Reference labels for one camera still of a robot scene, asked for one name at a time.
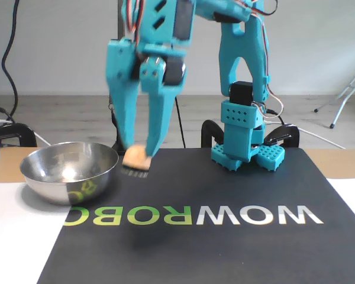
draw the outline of brown cardboard surface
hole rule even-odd
[[[24,182],[20,163],[37,148],[0,149],[0,183]],[[305,150],[322,174],[330,179],[355,178],[355,150]]]

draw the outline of white letters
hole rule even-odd
[[[235,217],[233,212],[231,212],[229,206],[220,206],[220,211],[218,212],[217,218],[214,216],[214,214],[213,214],[212,210],[209,208],[209,206],[201,206],[196,225],[203,225],[204,224],[205,213],[208,213],[210,219],[212,219],[213,224],[222,225],[222,223],[224,222],[225,212],[228,214],[231,222],[233,222],[234,225],[240,225],[238,219]]]
[[[257,220],[251,219],[249,217],[249,212],[248,212],[251,209],[261,210],[266,216],[264,218],[264,220],[257,221]],[[266,225],[268,223],[271,223],[273,220],[272,212],[262,206],[256,206],[256,205],[245,206],[241,209],[240,214],[241,214],[241,217],[243,220],[245,220],[246,222],[253,224],[253,225]]]
[[[286,216],[285,213],[288,214],[297,224],[306,224],[305,222],[305,215],[304,212],[308,214],[308,216],[317,224],[323,224],[323,222],[317,218],[316,215],[314,215],[306,206],[304,205],[298,205],[297,206],[297,213],[298,217],[296,217],[288,208],[287,206],[284,205],[279,205],[277,207],[277,210],[279,212],[279,223],[280,224],[286,224]]]

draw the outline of white table surface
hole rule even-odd
[[[355,213],[355,179],[328,179]],[[0,284],[36,284],[70,207],[46,204],[24,183],[0,183]]]

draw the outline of metal tripod leg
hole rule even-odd
[[[342,104],[341,104],[341,107],[339,108],[338,112],[337,112],[337,115],[335,116],[334,118],[334,121],[332,124],[330,124],[330,128],[334,128],[335,124],[337,123],[337,120],[338,120],[338,117],[339,115],[341,114],[341,111],[344,107],[344,105],[346,104],[346,102],[348,101],[348,99],[355,93],[355,88],[353,88],[353,90],[344,98]]]
[[[344,90],[342,91],[342,93],[340,93],[339,95],[337,95],[335,98],[329,100],[326,104],[321,105],[319,108],[316,108],[314,110],[314,112],[318,112],[320,111],[321,108],[326,107],[329,104],[332,104],[333,102],[336,102],[337,100],[339,100],[342,96],[344,96],[344,94],[349,90],[352,89],[352,91],[344,98],[341,107],[339,108],[337,115],[335,116],[335,119],[333,121],[333,123],[330,125],[330,128],[334,128],[339,115],[341,114],[341,111],[344,107],[344,105],[346,104],[346,102],[348,101],[348,99],[355,93],[355,86],[353,86],[352,84],[355,82],[355,77],[353,78],[353,80],[344,88]]]

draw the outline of bowl rim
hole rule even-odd
[[[117,160],[116,162],[113,164],[113,166],[111,166],[108,170],[98,174],[98,175],[95,175],[95,176],[91,176],[91,177],[87,177],[86,179],[78,179],[78,180],[74,180],[73,182],[44,182],[42,180],[37,180],[37,179],[33,179],[31,177],[28,177],[27,175],[24,174],[23,170],[22,170],[22,166],[25,162],[25,160],[29,159],[32,155],[35,155],[39,152],[41,152],[42,150],[44,149],[49,149],[51,147],[56,147],[56,146],[59,146],[59,145],[64,145],[64,144],[96,144],[96,145],[100,145],[100,146],[104,146],[108,149],[110,149],[111,151],[113,151],[114,153],[116,153],[116,156],[117,156]],[[46,147],[42,147],[38,150],[35,150],[33,151],[32,153],[30,153],[29,155],[27,155],[26,157],[23,158],[23,160],[21,161],[20,163],[20,172],[22,173],[22,175],[26,178],[26,179],[29,179],[29,180],[32,180],[32,181],[35,181],[35,182],[40,182],[40,183],[46,183],[46,184],[53,184],[53,185],[66,185],[66,184],[71,184],[71,183],[76,183],[76,182],[84,182],[86,180],[90,180],[90,179],[94,179],[94,178],[98,178],[102,175],[105,175],[106,173],[110,172],[111,170],[113,170],[116,165],[118,164],[120,160],[120,155],[117,153],[116,150],[114,150],[113,148],[107,146],[107,145],[104,145],[104,144],[101,144],[101,143],[97,143],[97,142],[82,142],[82,141],[68,141],[68,142],[61,142],[61,143],[57,143],[57,144],[52,144],[52,145],[49,145],[49,146],[46,146]]]

